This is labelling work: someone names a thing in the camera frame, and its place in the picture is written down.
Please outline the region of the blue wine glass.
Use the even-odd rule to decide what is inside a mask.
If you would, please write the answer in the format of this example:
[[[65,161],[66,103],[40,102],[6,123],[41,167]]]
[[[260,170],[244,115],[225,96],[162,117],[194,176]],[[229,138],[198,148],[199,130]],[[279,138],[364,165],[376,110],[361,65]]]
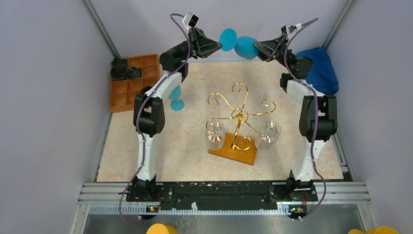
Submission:
[[[173,111],[181,111],[185,106],[184,101],[180,99],[181,93],[182,93],[181,86],[178,85],[172,90],[172,92],[168,96],[168,98],[171,100],[170,108]]]
[[[254,59],[259,50],[254,46],[258,40],[250,36],[237,36],[237,33],[232,28],[225,29],[219,36],[221,49],[225,52],[234,50],[235,53],[247,60]]]

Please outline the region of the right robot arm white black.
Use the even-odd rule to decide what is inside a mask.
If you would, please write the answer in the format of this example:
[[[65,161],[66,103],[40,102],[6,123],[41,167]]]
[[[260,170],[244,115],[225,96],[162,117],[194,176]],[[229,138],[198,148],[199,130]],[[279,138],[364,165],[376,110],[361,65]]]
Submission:
[[[280,79],[281,88],[301,102],[299,132],[304,149],[286,184],[275,186],[276,192],[309,192],[317,174],[317,160],[327,141],[338,128],[337,99],[313,88],[305,79],[313,66],[308,57],[298,57],[288,49],[290,39],[285,33],[272,40],[258,41],[253,46],[262,61],[276,60],[287,69]]]

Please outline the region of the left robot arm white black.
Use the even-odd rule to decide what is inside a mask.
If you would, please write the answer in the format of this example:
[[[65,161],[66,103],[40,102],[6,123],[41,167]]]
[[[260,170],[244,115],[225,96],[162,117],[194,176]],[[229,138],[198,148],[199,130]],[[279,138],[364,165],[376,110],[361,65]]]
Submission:
[[[168,98],[188,75],[189,58],[207,58],[222,44],[208,38],[197,27],[188,29],[187,40],[161,54],[163,76],[152,87],[135,96],[133,124],[138,135],[138,168],[131,179],[128,193],[139,196],[156,194],[156,145],[165,126],[164,99]]]

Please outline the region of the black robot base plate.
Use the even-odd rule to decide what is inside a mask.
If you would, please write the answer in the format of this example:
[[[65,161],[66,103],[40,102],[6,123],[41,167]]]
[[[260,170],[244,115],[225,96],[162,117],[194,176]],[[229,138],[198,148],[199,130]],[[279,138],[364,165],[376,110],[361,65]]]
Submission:
[[[134,180],[126,192],[128,202],[155,202],[162,211],[275,210],[279,202],[317,202],[312,181],[193,181],[143,182]]]

